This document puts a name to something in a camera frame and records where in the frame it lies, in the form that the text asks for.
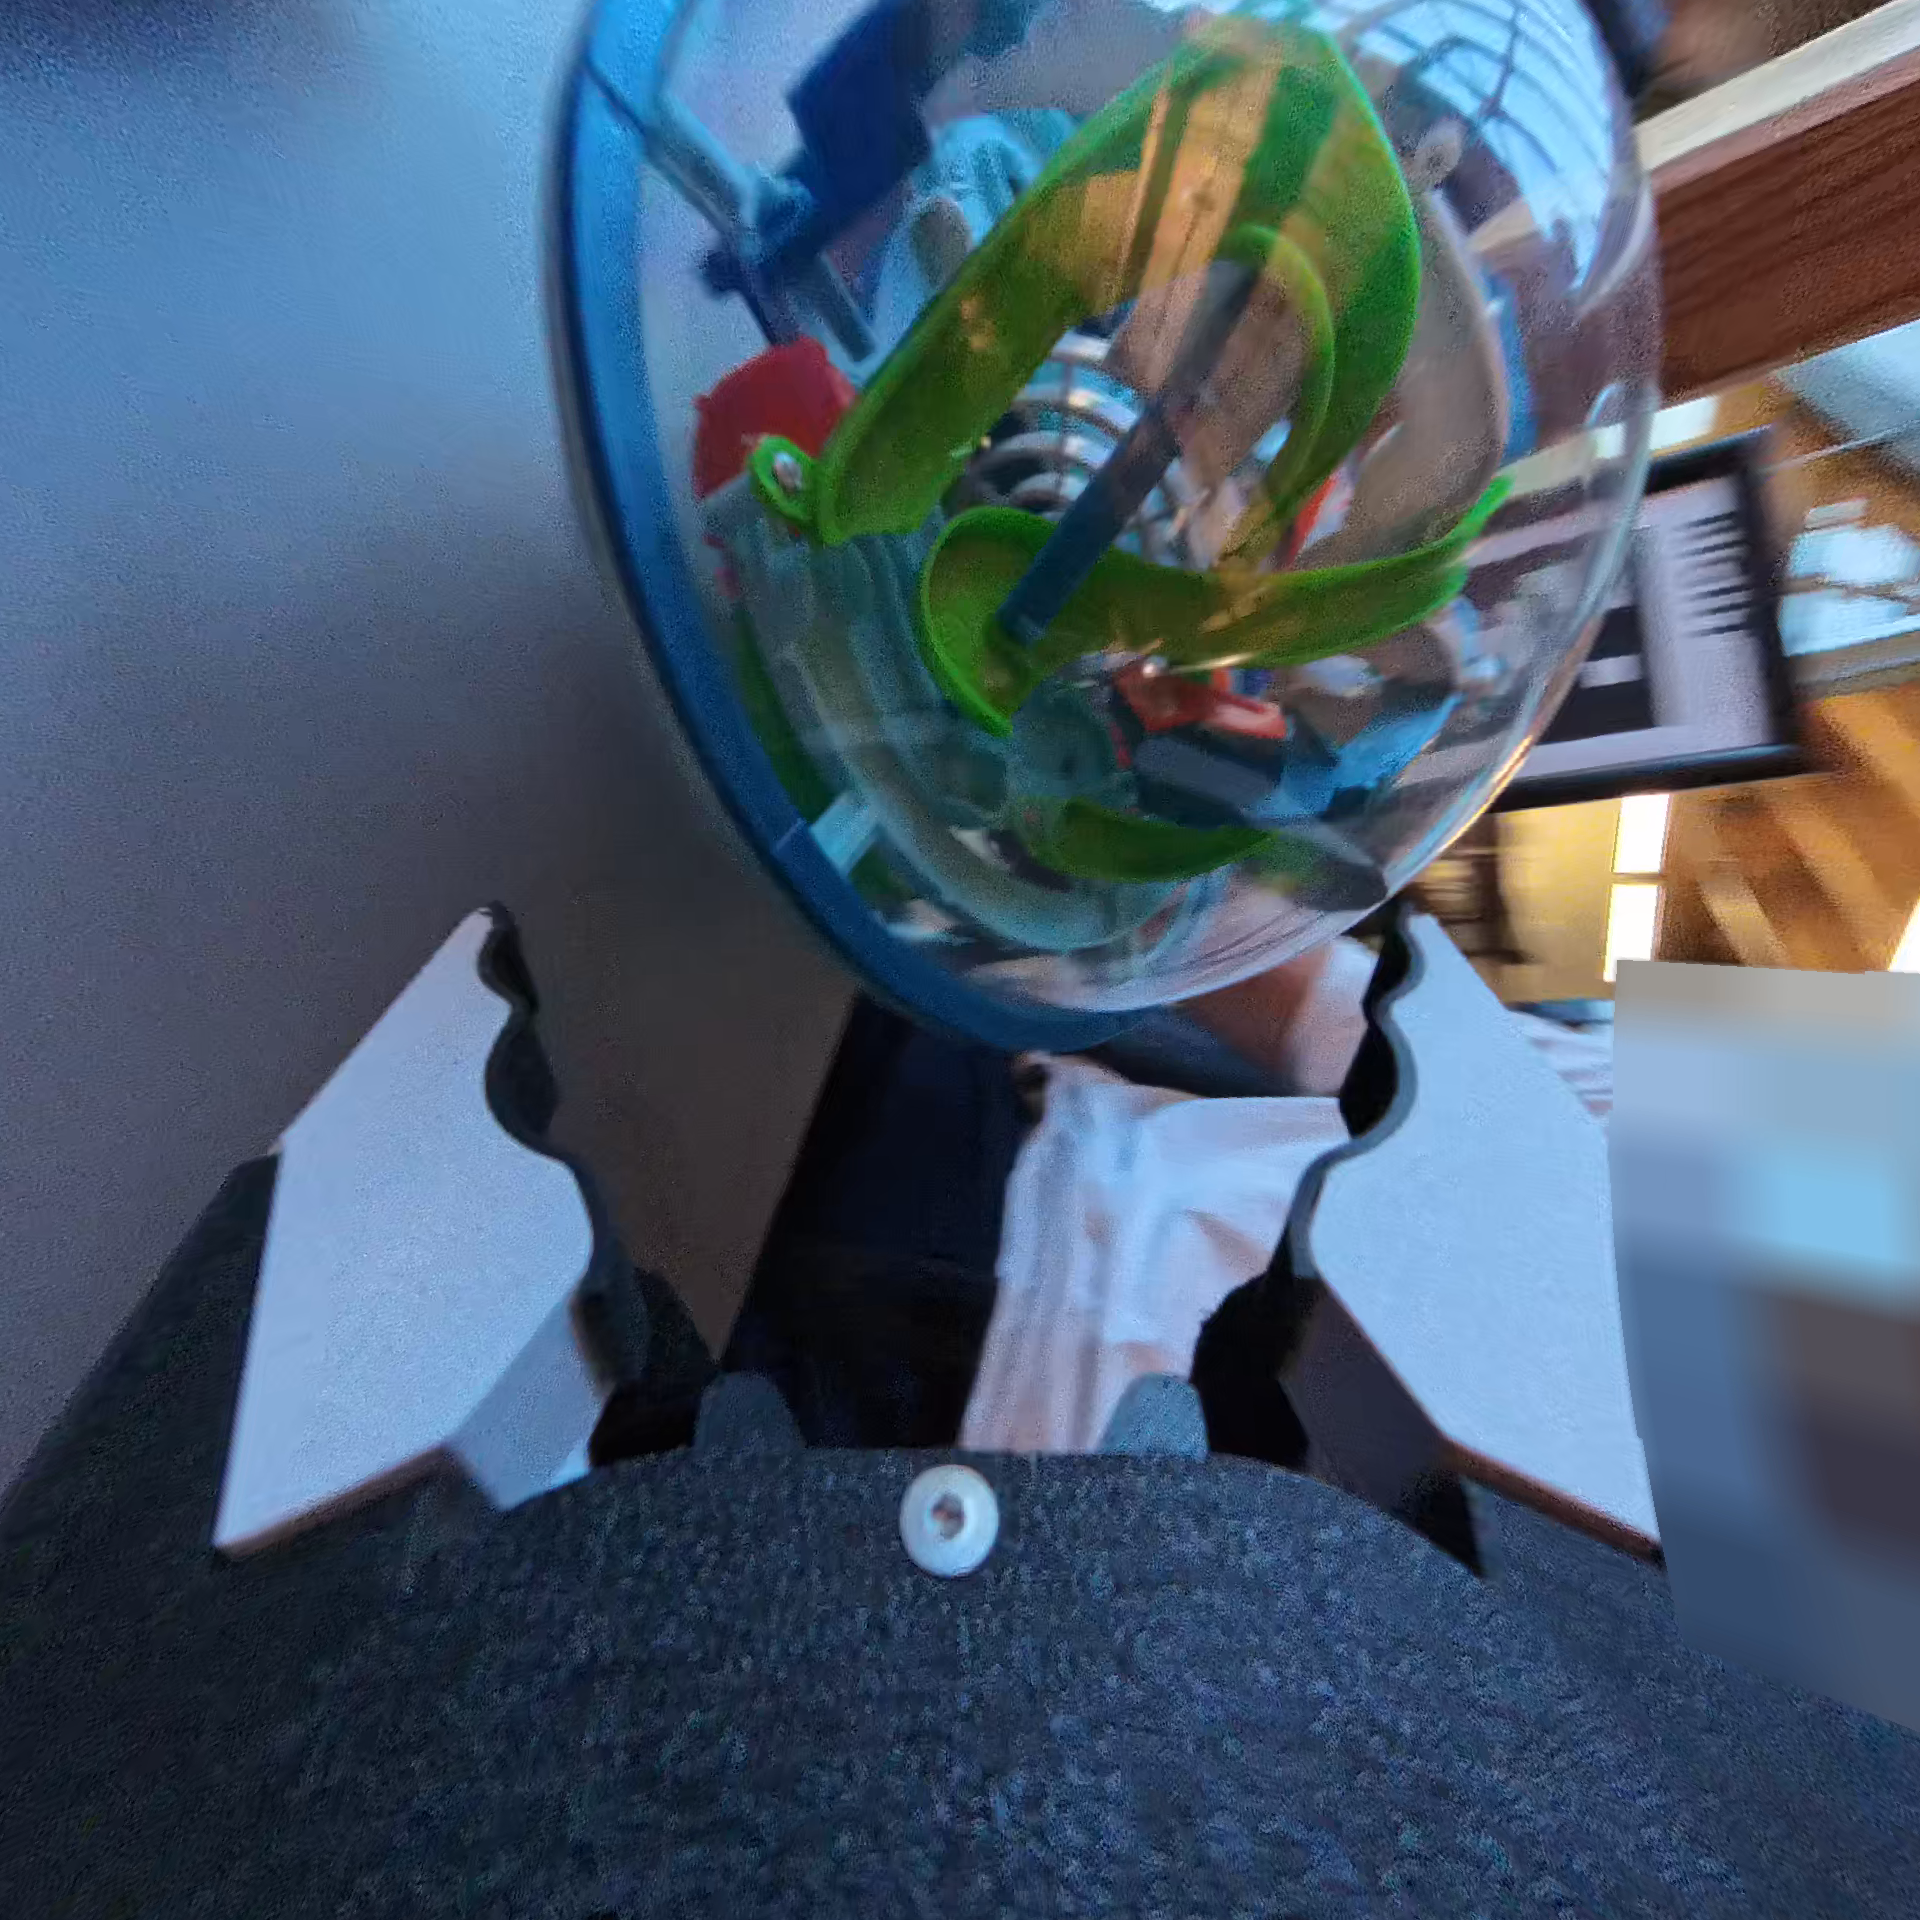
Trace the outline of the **wooden beam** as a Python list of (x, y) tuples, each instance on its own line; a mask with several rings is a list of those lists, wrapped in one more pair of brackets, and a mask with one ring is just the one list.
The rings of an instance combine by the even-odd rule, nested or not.
[(1876, 4), (1636, 127), (1660, 391), (1693, 400), (1918, 318), (1918, 4)]

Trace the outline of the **framed marker sign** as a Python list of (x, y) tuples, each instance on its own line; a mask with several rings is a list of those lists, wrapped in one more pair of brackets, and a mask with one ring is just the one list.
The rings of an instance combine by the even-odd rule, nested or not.
[(1492, 810), (1790, 778), (1812, 767), (1785, 652), (1768, 432), (1671, 449), (1609, 607)]

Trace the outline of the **clear plastic maze ball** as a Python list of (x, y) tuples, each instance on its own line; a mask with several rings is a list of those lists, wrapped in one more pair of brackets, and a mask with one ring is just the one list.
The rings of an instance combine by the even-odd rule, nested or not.
[(689, 756), (877, 1000), (1087, 1048), (1512, 781), (1662, 344), (1631, 4), (587, 4), (550, 341)]

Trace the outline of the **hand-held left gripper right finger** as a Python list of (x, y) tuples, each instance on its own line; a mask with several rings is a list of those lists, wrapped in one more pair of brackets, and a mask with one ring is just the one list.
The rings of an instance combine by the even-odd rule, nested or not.
[(1281, 1237), (1309, 1469), (1481, 1561), (1469, 1488), (1660, 1559), (1606, 1141), (1431, 917), (1397, 917)]

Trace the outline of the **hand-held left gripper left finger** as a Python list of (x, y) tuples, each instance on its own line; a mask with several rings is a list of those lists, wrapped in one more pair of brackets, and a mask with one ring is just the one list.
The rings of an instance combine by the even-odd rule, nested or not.
[(432, 1471), (493, 1508), (577, 1480), (608, 1404), (609, 1234), (501, 1086), (533, 1039), (501, 905), (460, 918), (280, 1132), (211, 1544), (254, 1554)]

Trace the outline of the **dark blue trousers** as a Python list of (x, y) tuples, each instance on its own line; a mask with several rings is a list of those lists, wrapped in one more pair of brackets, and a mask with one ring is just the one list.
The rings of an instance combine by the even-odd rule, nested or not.
[(806, 1445), (956, 1447), (1030, 1125), (1011, 1054), (856, 999), (721, 1369), (769, 1380)]

